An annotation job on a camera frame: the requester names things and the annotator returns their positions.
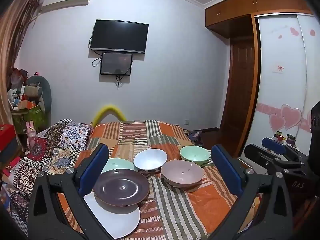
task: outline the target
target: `wall-mounted television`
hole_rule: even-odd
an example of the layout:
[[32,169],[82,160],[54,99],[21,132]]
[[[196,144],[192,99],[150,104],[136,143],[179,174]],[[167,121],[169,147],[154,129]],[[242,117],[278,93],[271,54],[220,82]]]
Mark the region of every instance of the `wall-mounted television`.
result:
[[96,20],[91,50],[145,53],[148,24],[116,20]]

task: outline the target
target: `metal screw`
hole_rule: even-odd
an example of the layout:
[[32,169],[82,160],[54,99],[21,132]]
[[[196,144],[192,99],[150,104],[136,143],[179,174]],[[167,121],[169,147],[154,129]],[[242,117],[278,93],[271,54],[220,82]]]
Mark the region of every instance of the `metal screw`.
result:
[[247,173],[247,174],[254,174],[254,170],[253,169],[251,169],[251,168],[247,168],[246,170],[245,170],[245,172]]
[[74,167],[71,167],[71,168],[67,168],[67,173],[68,174],[72,174],[75,172],[75,168]]
[[44,171],[41,171],[41,172],[38,173],[38,177],[41,178],[41,177],[43,177],[43,176],[44,176]]
[[283,177],[282,173],[279,172],[279,171],[276,172],[276,176],[277,176],[278,178],[282,178],[282,177]]

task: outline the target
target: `patterned blanket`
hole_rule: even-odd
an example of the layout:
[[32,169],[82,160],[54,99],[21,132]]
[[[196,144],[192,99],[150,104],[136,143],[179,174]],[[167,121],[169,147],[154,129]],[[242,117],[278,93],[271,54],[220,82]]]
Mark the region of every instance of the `patterned blanket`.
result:
[[80,152],[86,149],[91,127],[64,119],[38,133],[31,152],[10,169],[9,182],[4,185],[8,211],[27,234],[30,196],[39,171],[48,175],[61,174],[75,165]]
[[[108,146],[111,158],[123,158],[133,162],[139,152],[157,148],[164,150],[168,161],[180,159],[180,149],[193,145],[177,125],[165,122],[128,121],[98,124],[90,136],[88,150],[79,160],[97,147]],[[148,175],[150,194],[138,204],[140,223],[124,240],[195,240],[206,239],[227,215],[236,200],[226,187],[218,169],[208,163],[201,185],[186,191],[167,184],[161,173]],[[65,214],[74,230],[82,232],[63,195],[59,196]],[[244,228],[251,220],[253,208]]]

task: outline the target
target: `tv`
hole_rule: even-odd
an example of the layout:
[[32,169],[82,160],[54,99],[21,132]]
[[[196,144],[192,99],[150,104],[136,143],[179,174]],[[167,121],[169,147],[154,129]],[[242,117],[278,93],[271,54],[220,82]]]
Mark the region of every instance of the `tv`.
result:
[[96,20],[91,50],[145,53],[148,24],[117,20]]
[[103,52],[100,65],[101,75],[130,76],[132,54]]

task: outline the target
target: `light green plate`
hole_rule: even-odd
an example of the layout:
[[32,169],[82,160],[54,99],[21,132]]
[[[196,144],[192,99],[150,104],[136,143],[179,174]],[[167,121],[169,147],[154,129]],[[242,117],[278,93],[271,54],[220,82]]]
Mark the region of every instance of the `light green plate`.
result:
[[206,149],[194,145],[181,148],[180,156],[182,160],[194,162],[199,166],[209,162],[211,158],[210,153]]
[[110,158],[107,161],[101,173],[104,173],[105,171],[109,171],[109,170],[114,170],[114,169],[128,169],[128,170],[138,171],[137,167],[134,166],[132,162],[129,162],[125,159],[120,159],[120,158]]

